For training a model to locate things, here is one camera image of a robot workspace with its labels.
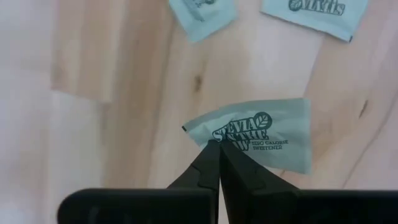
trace light blue packet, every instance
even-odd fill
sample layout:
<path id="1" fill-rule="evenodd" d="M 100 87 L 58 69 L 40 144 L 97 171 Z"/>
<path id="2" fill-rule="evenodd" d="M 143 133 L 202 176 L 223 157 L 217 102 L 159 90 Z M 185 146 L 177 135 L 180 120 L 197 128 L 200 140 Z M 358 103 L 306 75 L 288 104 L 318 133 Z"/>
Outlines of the light blue packet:
<path id="1" fill-rule="evenodd" d="M 204 114 L 183 126 L 204 149 L 209 140 L 231 141 L 262 166 L 309 174 L 310 101 L 262 100 Z"/>
<path id="2" fill-rule="evenodd" d="M 263 0 L 261 11 L 351 42 L 368 0 Z"/>
<path id="3" fill-rule="evenodd" d="M 234 0 L 170 0 L 192 42 L 203 40 L 236 18 Z"/>

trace wood knot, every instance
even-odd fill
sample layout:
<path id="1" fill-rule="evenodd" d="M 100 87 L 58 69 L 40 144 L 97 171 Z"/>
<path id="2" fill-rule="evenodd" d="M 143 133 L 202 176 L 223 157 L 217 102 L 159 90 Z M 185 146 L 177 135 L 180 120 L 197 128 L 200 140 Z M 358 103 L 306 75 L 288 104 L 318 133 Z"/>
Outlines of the wood knot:
<path id="1" fill-rule="evenodd" d="M 201 90 L 201 86 L 203 83 L 203 78 L 200 75 L 195 76 L 195 84 L 193 87 L 193 92 L 198 93 Z"/>

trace light wood surface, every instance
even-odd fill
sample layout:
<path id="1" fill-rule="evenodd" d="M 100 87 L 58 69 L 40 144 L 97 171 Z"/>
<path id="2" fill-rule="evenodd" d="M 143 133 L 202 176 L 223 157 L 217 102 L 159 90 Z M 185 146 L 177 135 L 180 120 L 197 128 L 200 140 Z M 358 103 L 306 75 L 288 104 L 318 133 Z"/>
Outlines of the light wood surface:
<path id="1" fill-rule="evenodd" d="M 312 101 L 312 174 L 271 169 L 285 180 L 397 189 L 398 2 L 369 0 L 350 44 L 236 4 L 193 44 L 167 1 L 0 1 L 0 223 L 56 223 L 86 187 L 165 187 L 199 153 L 181 125 L 247 100 Z"/>

